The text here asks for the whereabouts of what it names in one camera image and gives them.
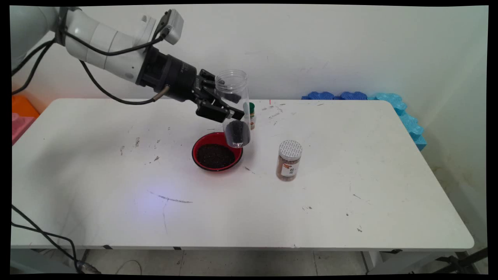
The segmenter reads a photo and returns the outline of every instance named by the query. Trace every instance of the blue foam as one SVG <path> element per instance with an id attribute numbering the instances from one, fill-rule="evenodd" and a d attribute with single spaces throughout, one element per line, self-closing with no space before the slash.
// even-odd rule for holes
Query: blue foam
<path id="1" fill-rule="evenodd" d="M 419 151 L 422 151 L 422 149 L 424 149 L 425 146 L 427 146 L 427 141 L 424 139 L 424 137 L 422 135 L 414 142 L 415 142 L 415 145 L 417 145 L 417 148 Z"/>
<path id="2" fill-rule="evenodd" d="M 334 95 L 328 91 L 318 93 L 316 91 L 310 92 L 308 96 L 301 97 L 302 100 L 333 100 Z"/>
<path id="3" fill-rule="evenodd" d="M 418 125 L 417 118 L 410 116 L 407 112 L 403 112 L 403 115 L 399 116 L 399 119 L 414 141 L 422 136 L 424 128 Z"/>
<path id="4" fill-rule="evenodd" d="M 406 104 L 401 100 L 401 96 L 396 93 L 377 93 L 374 100 L 385 100 L 391 103 L 398 116 L 403 115 L 406 110 Z"/>
<path id="5" fill-rule="evenodd" d="M 344 100 L 366 100 L 367 95 L 364 94 L 363 92 L 356 91 L 354 93 L 351 93 L 349 91 L 345 91 L 341 94 L 341 97 Z"/>

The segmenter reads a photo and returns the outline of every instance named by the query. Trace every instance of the spice jar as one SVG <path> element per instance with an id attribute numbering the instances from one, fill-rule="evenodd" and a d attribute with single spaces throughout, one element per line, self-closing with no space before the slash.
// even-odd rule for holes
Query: spice jar
<path id="1" fill-rule="evenodd" d="M 296 178 L 303 147 L 297 141 L 285 140 L 278 148 L 277 177 L 282 181 Z"/>

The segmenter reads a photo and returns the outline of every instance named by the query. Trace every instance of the cable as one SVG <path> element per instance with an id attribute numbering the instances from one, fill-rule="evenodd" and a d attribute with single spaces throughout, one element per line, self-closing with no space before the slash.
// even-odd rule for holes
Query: cable
<path id="1" fill-rule="evenodd" d="M 45 43 L 39 45 L 36 49 L 32 50 L 28 56 L 26 56 L 21 63 L 12 70 L 11 77 L 14 76 L 21 68 L 28 62 L 33 55 L 35 55 L 38 51 L 40 51 L 42 48 L 44 48 L 46 45 L 50 44 L 51 41 L 46 41 Z"/>
<path id="2" fill-rule="evenodd" d="M 29 83 L 31 82 L 31 79 L 33 78 L 34 76 L 34 72 L 36 71 L 36 68 L 38 67 L 38 65 L 40 64 L 40 61 L 41 59 L 43 58 L 43 56 L 45 55 L 45 53 L 48 51 L 48 49 L 52 46 L 52 44 L 55 42 L 55 39 L 51 40 L 48 42 L 47 45 L 45 45 L 45 47 L 43 48 L 43 50 L 41 51 L 40 55 L 38 56 L 38 58 L 36 59 L 36 62 L 34 63 L 33 65 L 33 68 L 31 69 L 31 72 L 29 73 L 29 76 L 26 80 L 26 82 L 24 83 L 24 85 L 22 87 L 20 87 L 19 89 L 15 90 L 12 92 L 12 95 L 16 94 L 16 93 L 19 93 L 23 90 L 25 90 Z"/>
<path id="3" fill-rule="evenodd" d="M 132 52 L 132 51 L 136 51 L 136 50 L 139 50 L 139 49 L 142 49 L 142 48 L 145 48 L 145 47 L 148 47 L 148 46 L 152 46 L 154 44 L 157 44 L 159 43 L 160 41 L 162 41 L 164 38 L 161 36 L 157 39 L 154 39 L 148 43 L 145 43 L 145 44 L 142 44 L 142 45 L 138 45 L 138 46 L 135 46 L 135 47 L 131 47 L 131 48 L 128 48 L 128 49 L 124 49 L 124 50 L 120 50 L 120 51 L 114 51 L 114 52 L 106 52 L 106 51 L 102 51 L 102 50 L 99 50 L 97 48 L 95 48 L 94 46 L 88 44 L 87 42 L 83 41 L 82 39 L 74 36 L 73 34 L 69 33 L 68 31 L 66 30 L 63 30 L 62 33 L 64 33 L 66 36 L 69 36 L 70 38 L 76 40 L 77 42 L 79 42 L 80 44 L 84 45 L 85 47 L 91 49 L 92 51 L 94 52 L 97 52 L 99 54 L 103 54 L 105 56 L 115 56 L 115 55 L 120 55 L 120 54 L 124 54 L 124 53 L 127 53 L 127 52 Z"/>
<path id="4" fill-rule="evenodd" d="M 141 266 L 141 265 L 140 265 L 140 263 L 139 263 L 138 261 L 136 261 L 136 260 L 129 260 L 129 261 L 124 262 L 124 263 L 120 266 L 120 268 L 118 268 L 118 270 L 116 271 L 116 273 L 114 273 L 114 274 L 118 274 L 118 272 L 119 272 L 119 271 L 120 271 L 120 270 L 121 270 L 121 269 L 125 266 L 125 264 L 127 264 L 127 263 L 129 263 L 129 262 L 136 262 L 136 264 L 138 265 L 138 268 L 140 268 L 140 275 L 142 275 L 142 266 Z"/>
<path id="5" fill-rule="evenodd" d="M 92 73 L 90 72 L 90 70 L 88 69 L 88 66 L 85 62 L 81 61 L 81 65 L 83 65 L 83 68 L 85 69 L 85 71 L 87 72 L 88 76 L 90 77 L 90 79 L 92 80 L 92 82 L 95 84 L 95 86 L 97 88 L 100 89 L 100 91 L 102 91 L 105 95 L 109 96 L 110 98 L 120 102 L 120 103 L 123 103 L 123 104 L 128 104 L 128 105 L 145 105 L 145 104 L 149 104 L 149 103 L 152 103 L 152 102 L 156 102 L 156 100 L 158 100 L 159 98 L 161 98 L 163 95 L 165 95 L 168 91 L 169 91 L 169 86 L 166 85 L 164 87 L 164 89 L 156 94 L 154 97 L 152 97 L 151 99 L 148 99 L 148 100 L 145 100 L 145 101 L 126 101 L 126 100 L 123 100 L 121 98 L 118 98 L 114 95 L 112 95 L 111 93 L 109 93 L 108 91 L 106 91 L 96 80 L 95 78 L 93 77 Z"/>
<path id="6" fill-rule="evenodd" d="M 78 273 L 82 273 L 82 271 L 78 268 L 78 260 L 76 259 L 76 249 L 75 249 L 74 243 L 73 243 L 73 241 L 71 239 L 69 239 L 67 237 L 60 236 L 60 235 L 56 235 L 56 234 L 44 232 L 43 230 L 40 229 L 40 227 L 38 227 L 31 219 L 29 219 L 24 213 L 22 213 L 13 204 L 12 204 L 12 209 L 15 212 L 17 212 L 21 217 L 23 217 L 26 221 L 28 221 L 36 230 L 32 229 L 32 228 L 29 228 L 29 227 L 25 227 L 25 226 L 21 226 L 21 225 L 15 224 L 14 222 L 11 221 L 10 224 L 13 227 L 27 229 L 27 230 L 31 230 L 31 231 L 35 231 L 35 232 L 41 233 L 43 235 L 43 237 L 45 237 L 50 243 L 52 243 L 53 246 L 55 246 L 57 249 L 59 249 L 62 253 L 64 253 L 70 259 L 72 259 L 74 261 L 74 268 L 76 269 L 76 271 Z M 71 244 L 71 248 L 73 250 L 73 255 L 70 255 L 68 252 L 66 252 L 66 250 L 62 249 L 57 243 L 55 243 L 50 237 L 48 237 L 49 235 L 53 236 L 53 237 L 57 237 L 57 238 L 61 238 L 61 239 L 69 241 L 69 243 Z"/>
<path id="7" fill-rule="evenodd" d="M 154 36 L 152 36 L 151 41 L 154 41 L 155 38 L 157 37 L 157 35 L 159 34 L 159 32 L 161 32 L 161 30 L 163 30 L 165 27 L 166 27 L 166 25 L 164 25 L 164 22 L 161 22 L 161 27 L 158 30 L 156 30 L 156 32 L 154 32 Z"/>

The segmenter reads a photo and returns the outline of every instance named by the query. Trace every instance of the white lid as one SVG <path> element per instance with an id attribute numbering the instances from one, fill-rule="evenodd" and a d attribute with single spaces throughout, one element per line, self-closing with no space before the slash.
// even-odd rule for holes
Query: white lid
<path id="1" fill-rule="evenodd" d="M 285 140 L 280 143 L 278 148 L 278 154 L 288 161 L 298 160 L 303 152 L 303 147 L 297 141 Z"/>

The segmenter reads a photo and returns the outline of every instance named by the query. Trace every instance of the orange object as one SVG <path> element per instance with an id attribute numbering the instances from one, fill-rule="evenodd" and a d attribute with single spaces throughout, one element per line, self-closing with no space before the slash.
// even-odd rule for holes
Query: orange object
<path id="1" fill-rule="evenodd" d="M 12 96 L 12 113 L 17 113 L 21 117 L 38 118 L 40 113 L 31 105 L 29 100 L 22 95 Z"/>

